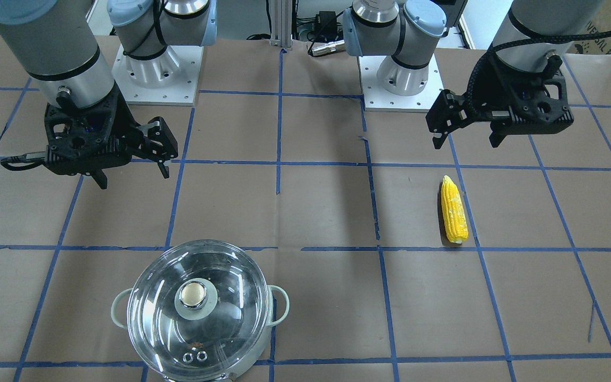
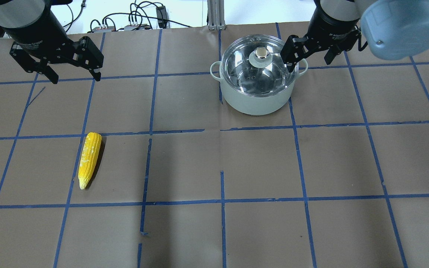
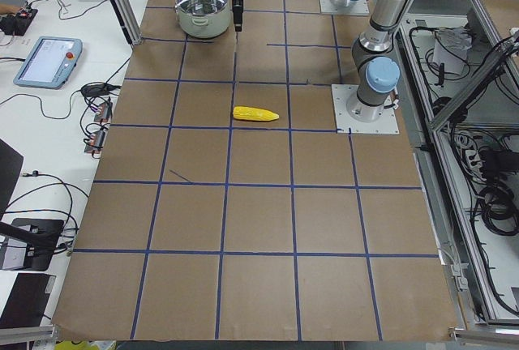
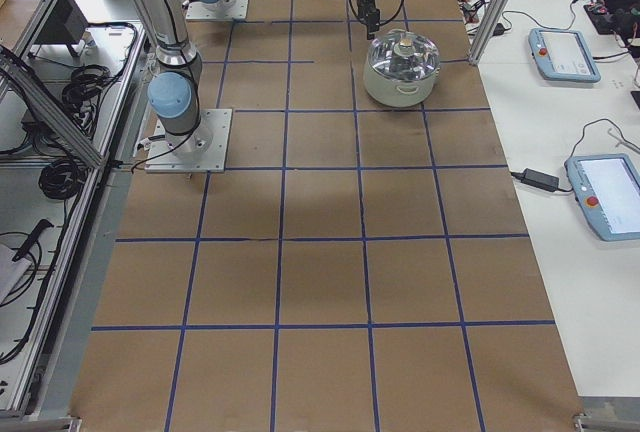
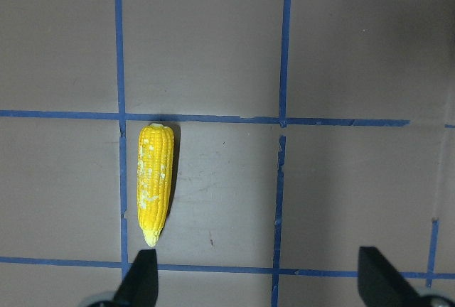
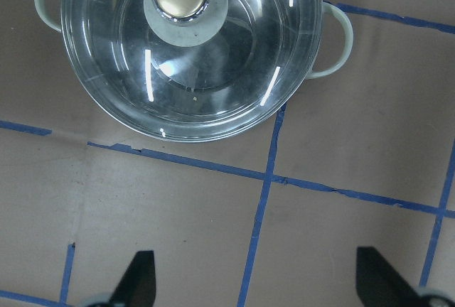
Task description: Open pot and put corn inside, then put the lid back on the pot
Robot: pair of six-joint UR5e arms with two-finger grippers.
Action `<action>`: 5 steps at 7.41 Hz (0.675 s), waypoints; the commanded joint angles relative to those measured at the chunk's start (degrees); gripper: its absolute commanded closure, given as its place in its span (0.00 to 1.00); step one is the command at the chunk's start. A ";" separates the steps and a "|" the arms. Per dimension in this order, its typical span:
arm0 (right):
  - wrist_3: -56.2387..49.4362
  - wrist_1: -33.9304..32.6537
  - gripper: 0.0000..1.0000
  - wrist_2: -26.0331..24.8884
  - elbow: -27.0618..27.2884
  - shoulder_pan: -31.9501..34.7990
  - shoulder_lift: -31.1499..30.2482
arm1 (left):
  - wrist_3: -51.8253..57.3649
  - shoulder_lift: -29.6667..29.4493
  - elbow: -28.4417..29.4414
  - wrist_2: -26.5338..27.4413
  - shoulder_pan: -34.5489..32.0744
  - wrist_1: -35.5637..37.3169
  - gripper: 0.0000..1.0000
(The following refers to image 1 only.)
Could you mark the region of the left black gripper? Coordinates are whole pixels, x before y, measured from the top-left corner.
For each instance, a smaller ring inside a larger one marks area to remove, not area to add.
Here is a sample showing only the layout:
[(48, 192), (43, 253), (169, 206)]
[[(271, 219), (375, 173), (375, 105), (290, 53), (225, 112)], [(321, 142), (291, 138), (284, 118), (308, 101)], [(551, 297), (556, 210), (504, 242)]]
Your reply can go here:
[(490, 123), (492, 148), (510, 135), (557, 134), (574, 124), (567, 100), (566, 82), (558, 54), (542, 60), (538, 73), (512, 68), (495, 53), (486, 53), (477, 62), (466, 86), (457, 95), (441, 90), (426, 122), (439, 150), (448, 135), (473, 123)]

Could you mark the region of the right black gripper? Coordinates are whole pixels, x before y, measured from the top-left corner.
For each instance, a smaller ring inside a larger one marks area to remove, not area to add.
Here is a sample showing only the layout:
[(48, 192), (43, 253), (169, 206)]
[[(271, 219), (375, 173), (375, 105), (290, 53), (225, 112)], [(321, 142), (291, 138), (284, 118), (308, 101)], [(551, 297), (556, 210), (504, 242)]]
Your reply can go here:
[(138, 157), (157, 163), (163, 178), (170, 178), (168, 160), (179, 155), (175, 136), (162, 117), (139, 124), (117, 85), (94, 106), (78, 107), (64, 86), (56, 101), (59, 106), (48, 104), (44, 117), (49, 170), (66, 176), (88, 173), (100, 189), (107, 189), (102, 170)]

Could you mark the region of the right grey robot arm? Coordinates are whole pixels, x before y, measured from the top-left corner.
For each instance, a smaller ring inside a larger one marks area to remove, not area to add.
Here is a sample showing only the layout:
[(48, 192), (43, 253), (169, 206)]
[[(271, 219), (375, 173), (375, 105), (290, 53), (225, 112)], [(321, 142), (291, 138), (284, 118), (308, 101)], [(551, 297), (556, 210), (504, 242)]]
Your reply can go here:
[(105, 169), (138, 157), (170, 176), (173, 132), (162, 117), (138, 123), (129, 105), (194, 102), (202, 51), (216, 42), (217, 2), (109, 1), (107, 13), (121, 43), (114, 65), (71, 1), (0, 1), (0, 36), (48, 101), (46, 149), (2, 167), (89, 176), (105, 189)]

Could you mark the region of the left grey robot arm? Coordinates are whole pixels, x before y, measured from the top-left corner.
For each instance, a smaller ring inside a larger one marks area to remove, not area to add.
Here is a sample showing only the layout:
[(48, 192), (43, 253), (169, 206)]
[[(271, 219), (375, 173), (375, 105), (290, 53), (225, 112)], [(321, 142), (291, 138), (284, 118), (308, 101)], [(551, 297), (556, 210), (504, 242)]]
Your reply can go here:
[[(342, 16), (350, 56), (383, 56), (378, 80), (401, 96), (423, 90), (438, 41), (465, 1), (354, 1)], [(439, 92), (426, 123), (436, 149), (448, 135), (489, 123), (490, 145), (511, 135), (550, 135), (574, 123), (560, 70), (562, 54), (602, 6), (601, 1), (514, 1), (477, 62), (466, 91)]]

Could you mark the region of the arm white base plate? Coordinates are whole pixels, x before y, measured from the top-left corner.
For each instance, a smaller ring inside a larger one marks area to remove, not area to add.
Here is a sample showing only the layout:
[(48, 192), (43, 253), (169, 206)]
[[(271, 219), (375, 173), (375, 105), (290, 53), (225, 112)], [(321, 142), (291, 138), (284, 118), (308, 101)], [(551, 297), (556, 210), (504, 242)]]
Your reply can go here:
[(136, 60), (117, 51), (112, 66), (131, 106), (194, 106), (204, 47), (168, 46), (161, 56)]
[(365, 108), (422, 112), (431, 109), (443, 82), (434, 55), (422, 68), (403, 67), (392, 56), (358, 58)]

